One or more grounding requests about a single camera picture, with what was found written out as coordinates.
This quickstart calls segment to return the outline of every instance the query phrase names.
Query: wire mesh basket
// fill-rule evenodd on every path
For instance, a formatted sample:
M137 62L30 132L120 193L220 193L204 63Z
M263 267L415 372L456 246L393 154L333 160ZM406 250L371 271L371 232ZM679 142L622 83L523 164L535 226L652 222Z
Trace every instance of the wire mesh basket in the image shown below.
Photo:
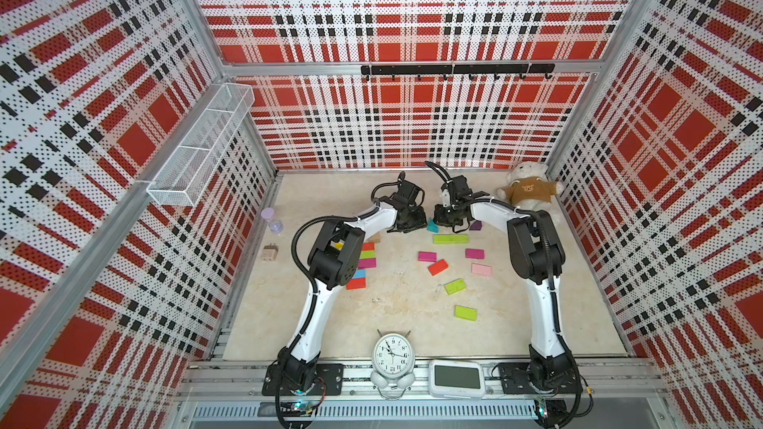
M158 205L196 205L254 103L252 87L224 83L148 187Z

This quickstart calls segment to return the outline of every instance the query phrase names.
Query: teddy bear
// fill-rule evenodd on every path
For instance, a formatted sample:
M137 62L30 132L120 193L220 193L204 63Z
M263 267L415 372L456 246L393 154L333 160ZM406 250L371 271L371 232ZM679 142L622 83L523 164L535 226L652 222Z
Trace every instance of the teddy bear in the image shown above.
M562 183L549 183L546 179L547 170L545 164L533 161L525 161L514 167L506 176L509 185L496 192L498 198L520 209L547 211L554 223L558 224L562 216L552 205L551 196L561 194L565 186Z

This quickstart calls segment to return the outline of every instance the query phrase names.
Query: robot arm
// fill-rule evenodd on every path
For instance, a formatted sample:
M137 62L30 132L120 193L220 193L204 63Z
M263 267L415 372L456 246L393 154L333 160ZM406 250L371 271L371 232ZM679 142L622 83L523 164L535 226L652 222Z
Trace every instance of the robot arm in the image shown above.
M358 268L366 235L385 229L387 232L410 232L426 227L424 209L421 203L416 203L419 192L424 191L406 181L405 172L400 173L397 182L377 186L374 192L382 186L397 186L397 190L376 200L373 207L354 219L321 218L323 227L308 256L308 275L311 277L308 296L297 330L279 354L281 374L286 386L295 393L307 392L315 383L323 330L339 292ZM342 243L341 250L334 243Z
M435 224L461 232L456 228L465 230L476 219L507 233L511 264L517 275L525 280L529 299L533 328L529 345L530 382L539 392L558 388L574 370L574 365L562 343L558 289L565 254L551 217L543 211L532 216L521 210L517 212L485 192L473 192L465 176L451 177L443 167L430 162L425 164L444 181L441 188L443 204L434 208ZM533 237L539 237L541 227L546 235L548 255L543 244L533 240Z

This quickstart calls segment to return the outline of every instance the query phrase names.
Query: red plaid pattern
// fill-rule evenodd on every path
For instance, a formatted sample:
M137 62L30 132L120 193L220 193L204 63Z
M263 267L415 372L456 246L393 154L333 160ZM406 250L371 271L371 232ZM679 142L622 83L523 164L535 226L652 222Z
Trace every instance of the red plaid pattern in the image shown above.
M176 0L0 0L0 14L2 350L211 73ZM185 362L209 348L263 192L236 142L202 204L140 216L0 427L163 423Z
M599 58L630 0L198 0L252 62Z
M512 167L545 160L587 82L465 75L240 78L276 167Z
M561 168L635 352L689 427L763 414L763 0L654 0Z

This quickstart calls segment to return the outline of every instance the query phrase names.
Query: digital display screen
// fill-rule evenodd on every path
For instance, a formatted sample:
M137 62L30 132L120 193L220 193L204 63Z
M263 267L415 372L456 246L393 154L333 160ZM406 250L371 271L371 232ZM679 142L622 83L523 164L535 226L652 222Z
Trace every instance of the digital display screen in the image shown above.
M438 364L434 366L434 383L436 386L480 389L479 369L444 367Z

